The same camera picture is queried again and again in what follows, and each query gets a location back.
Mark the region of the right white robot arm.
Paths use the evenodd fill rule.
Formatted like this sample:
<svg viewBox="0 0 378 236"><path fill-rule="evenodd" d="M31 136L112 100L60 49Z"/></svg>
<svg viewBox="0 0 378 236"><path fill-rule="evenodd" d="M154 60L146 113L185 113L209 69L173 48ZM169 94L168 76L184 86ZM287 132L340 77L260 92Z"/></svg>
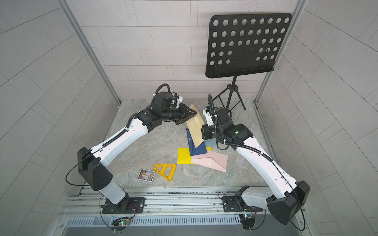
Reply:
<svg viewBox="0 0 378 236"><path fill-rule="evenodd" d="M207 124L202 127L203 138L215 137L226 146L231 146L257 170L270 190L260 193L250 186L242 187L235 194L237 206L246 211L258 207L270 211L281 224L288 224L301 211L310 193L305 181L297 181L284 171L261 147L253 134L243 125L234 125L229 117L206 114Z"/></svg>

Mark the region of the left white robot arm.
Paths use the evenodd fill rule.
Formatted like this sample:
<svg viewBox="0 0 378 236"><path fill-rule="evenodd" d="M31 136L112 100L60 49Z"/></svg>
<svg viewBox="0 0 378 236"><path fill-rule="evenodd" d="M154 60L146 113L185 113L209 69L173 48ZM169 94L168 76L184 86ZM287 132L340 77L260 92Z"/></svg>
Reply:
<svg viewBox="0 0 378 236"><path fill-rule="evenodd" d="M78 173L94 191L100 192L117 208L126 211L129 195L115 181L107 166L124 149L163 122L182 124L195 117L197 111L181 103L177 108L159 108L153 105L133 114L128 124L106 141L77 153Z"/></svg>

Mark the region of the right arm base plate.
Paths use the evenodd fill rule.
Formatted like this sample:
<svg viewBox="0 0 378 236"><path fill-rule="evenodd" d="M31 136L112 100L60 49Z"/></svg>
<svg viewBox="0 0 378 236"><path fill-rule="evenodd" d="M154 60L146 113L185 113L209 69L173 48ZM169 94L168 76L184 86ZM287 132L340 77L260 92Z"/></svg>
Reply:
<svg viewBox="0 0 378 236"><path fill-rule="evenodd" d="M235 196L222 196L222 207L224 212L263 212L262 208L256 206L238 206Z"/></svg>

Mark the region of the kraft tan envelope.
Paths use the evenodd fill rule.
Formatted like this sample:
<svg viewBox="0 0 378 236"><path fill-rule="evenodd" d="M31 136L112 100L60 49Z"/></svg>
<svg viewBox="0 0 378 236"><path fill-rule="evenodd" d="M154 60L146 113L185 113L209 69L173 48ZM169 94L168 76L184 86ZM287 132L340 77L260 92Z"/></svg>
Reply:
<svg viewBox="0 0 378 236"><path fill-rule="evenodd" d="M202 132L201 128L204 125L204 121L200 115L200 112L195 108L195 106L192 104L190 106L191 109L195 110L197 112L196 116L189 119L186 124L188 126L188 129L190 131L193 143L195 145L195 148L197 148L200 144L204 142L202 138Z"/></svg>

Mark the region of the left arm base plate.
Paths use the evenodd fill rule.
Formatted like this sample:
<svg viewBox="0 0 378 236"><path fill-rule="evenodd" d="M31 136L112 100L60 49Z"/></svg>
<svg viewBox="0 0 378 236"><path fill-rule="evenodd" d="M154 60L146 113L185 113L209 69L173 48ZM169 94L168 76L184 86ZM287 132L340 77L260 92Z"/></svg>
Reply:
<svg viewBox="0 0 378 236"><path fill-rule="evenodd" d="M120 201L118 204L113 204L110 200L106 199L105 204L101 205L103 214L134 214L142 213L144 209L146 198L127 198Z"/></svg>

